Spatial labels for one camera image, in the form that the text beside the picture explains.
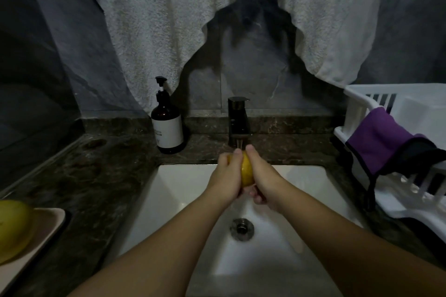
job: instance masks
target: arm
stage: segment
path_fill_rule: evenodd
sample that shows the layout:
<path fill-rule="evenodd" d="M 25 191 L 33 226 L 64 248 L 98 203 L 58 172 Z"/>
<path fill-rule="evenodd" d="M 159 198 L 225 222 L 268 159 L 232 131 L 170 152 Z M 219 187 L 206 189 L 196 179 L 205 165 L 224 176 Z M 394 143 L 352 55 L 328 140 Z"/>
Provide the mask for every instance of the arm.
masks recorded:
<path fill-rule="evenodd" d="M 242 159 L 240 149 L 230 165 L 220 155 L 200 197 L 69 297 L 184 296 L 210 231 L 239 193 Z"/>
<path fill-rule="evenodd" d="M 443 296 L 446 272 L 358 227 L 284 180 L 247 146 L 250 195 L 280 212 L 345 296 Z"/>

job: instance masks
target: towel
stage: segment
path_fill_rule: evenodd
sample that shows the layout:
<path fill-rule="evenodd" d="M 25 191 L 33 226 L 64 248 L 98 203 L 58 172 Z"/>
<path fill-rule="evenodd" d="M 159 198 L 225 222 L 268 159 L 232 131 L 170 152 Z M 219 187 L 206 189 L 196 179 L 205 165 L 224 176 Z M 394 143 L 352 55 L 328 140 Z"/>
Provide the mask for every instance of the towel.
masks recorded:
<path fill-rule="evenodd" d="M 409 177 L 421 174 L 446 160 L 446 150 L 422 134 L 412 135 L 383 107 L 373 109 L 346 142 L 369 178 L 365 208 L 375 207 L 375 186 L 379 175 L 393 172 Z"/>
<path fill-rule="evenodd" d="M 185 63 L 204 44 L 206 24 L 235 0 L 97 0 L 128 87 L 149 113 L 154 77 L 171 92 Z M 279 0 L 303 33 L 295 52 L 307 70 L 338 87 L 355 80 L 371 49 L 379 0 Z"/>

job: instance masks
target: lemon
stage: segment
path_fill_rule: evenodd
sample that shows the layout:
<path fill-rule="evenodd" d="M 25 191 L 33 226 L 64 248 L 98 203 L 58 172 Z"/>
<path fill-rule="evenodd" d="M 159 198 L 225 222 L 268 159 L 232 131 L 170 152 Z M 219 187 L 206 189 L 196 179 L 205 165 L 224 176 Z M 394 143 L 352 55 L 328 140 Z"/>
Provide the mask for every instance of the lemon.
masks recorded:
<path fill-rule="evenodd" d="M 33 209 L 19 201 L 0 201 L 0 264 L 10 260 L 34 236 Z"/>
<path fill-rule="evenodd" d="M 227 156 L 227 163 L 231 162 L 232 154 Z M 248 154 L 243 151 L 242 162 L 242 187 L 252 186 L 254 184 L 253 168 L 249 161 Z"/>

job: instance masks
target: forearm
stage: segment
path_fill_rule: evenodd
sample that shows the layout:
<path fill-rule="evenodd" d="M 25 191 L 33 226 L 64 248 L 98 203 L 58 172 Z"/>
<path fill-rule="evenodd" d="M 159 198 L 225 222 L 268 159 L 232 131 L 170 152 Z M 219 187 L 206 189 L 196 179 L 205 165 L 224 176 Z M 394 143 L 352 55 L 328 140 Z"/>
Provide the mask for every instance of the forearm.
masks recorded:
<path fill-rule="evenodd" d="M 315 253 L 345 296 L 440 295 L 446 274 L 365 231 L 291 184 L 279 210 Z"/>
<path fill-rule="evenodd" d="M 209 233 L 225 208 L 205 192 L 70 297 L 183 296 Z"/>

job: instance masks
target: brown bottle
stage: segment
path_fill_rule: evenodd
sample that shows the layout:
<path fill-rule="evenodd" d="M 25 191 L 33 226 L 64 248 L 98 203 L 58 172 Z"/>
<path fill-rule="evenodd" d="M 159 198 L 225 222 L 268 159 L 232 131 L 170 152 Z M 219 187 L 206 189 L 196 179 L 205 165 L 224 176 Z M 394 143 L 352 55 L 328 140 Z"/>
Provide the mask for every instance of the brown bottle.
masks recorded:
<path fill-rule="evenodd" d="M 170 103 L 169 93 L 164 90 L 163 76 L 155 78 L 160 90 L 157 92 L 158 107 L 152 111 L 152 124 L 158 149 L 163 154 L 175 154 L 184 148 L 183 128 L 178 108 Z"/>

